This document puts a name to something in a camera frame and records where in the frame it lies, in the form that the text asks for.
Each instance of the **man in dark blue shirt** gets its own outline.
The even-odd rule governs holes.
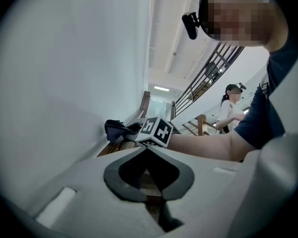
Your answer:
[[[168,148],[240,161],[248,152],[261,149],[270,139],[285,133],[269,97],[298,61],[298,40],[274,0],[200,0],[199,22],[214,39],[240,46],[263,46],[270,53],[267,75],[235,131],[207,137],[173,135]]]

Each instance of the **metal railing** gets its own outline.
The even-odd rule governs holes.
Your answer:
[[[218,43],[192,83],[175,102],[175,117],[200,98],[227,71],[243,49]]]

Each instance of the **white shirt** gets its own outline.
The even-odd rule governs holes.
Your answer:
[[[243,112],[242,109],[237,107],[235,104],[233,104],[229,100],[223,101],[222,106],[221,106],[221,110],[220,110],[220,114],[219,114],[219,117],[218,117],[218,121],[229,118],[233,114],[243,115],[244,112]],[[238,124],[239,124],[239,121],[237,121],[237,120],[232,121],[231,123],[229,123],[227,125],[228,130],[229,131],[234,130],[234,128],[237,127]]]

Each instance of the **ceiling light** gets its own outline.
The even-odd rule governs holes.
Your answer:
[[[158,90],[161,90],[161,91],[166,91],[166,92],[169,92],[170,91],[169,89],[158,87],[158,86],[155,86],[154,88],[155,89],[158,89]]]

